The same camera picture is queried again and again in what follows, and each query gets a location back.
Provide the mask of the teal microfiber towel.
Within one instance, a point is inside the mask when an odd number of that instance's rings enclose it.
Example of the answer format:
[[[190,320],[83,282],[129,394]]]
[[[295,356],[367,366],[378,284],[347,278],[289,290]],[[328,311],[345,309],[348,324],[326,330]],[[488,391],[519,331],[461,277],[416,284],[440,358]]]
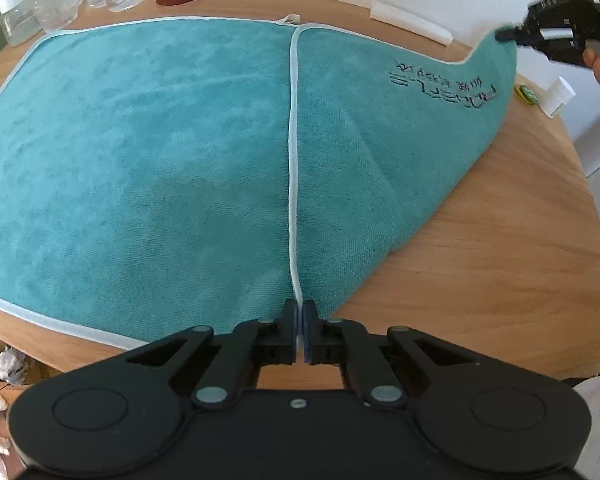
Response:
[[[43,37],[0,88],[0,310],[125,349],[331,315],[492,143],[516,65],[234,18]]]

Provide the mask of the green yellow small object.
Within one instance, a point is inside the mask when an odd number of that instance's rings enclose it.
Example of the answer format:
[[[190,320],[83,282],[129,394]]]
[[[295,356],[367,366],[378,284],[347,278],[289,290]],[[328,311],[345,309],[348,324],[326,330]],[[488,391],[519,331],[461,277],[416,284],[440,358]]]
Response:
[[[517,84],[514,90],[516,96],[518,96],[518,98],[521,98],[528,105],[537,106],[539,104],[539,97],[526,84]]]

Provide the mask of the small white plastic bottle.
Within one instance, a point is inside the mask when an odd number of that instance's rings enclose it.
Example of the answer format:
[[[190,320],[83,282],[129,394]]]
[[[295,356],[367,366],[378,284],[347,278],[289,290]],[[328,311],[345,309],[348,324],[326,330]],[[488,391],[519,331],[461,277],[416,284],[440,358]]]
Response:
[[[572,85],[564,77],[558,77],[539,97],[539,108],[545,116],[554,118],[575,96]]]

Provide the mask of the white foam block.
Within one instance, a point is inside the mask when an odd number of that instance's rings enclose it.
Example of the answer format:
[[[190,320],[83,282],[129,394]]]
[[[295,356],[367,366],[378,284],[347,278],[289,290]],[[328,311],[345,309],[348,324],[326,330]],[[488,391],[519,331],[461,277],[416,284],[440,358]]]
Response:
[[[449,47],[454,38],[452,34],[442,26],[420,18],[415,14],[406,12],[388,3],[375,1],[370,6],[370,18],[385,23],[415,35],[430,39],[437,44]]]

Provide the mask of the clear jar white lid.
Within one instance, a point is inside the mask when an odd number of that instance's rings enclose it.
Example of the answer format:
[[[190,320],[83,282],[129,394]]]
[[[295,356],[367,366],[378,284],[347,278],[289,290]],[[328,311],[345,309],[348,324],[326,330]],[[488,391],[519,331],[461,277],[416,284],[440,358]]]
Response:
[[[42,29],[32,0],[0,0],[0,25],[6,42],[17,47]]]

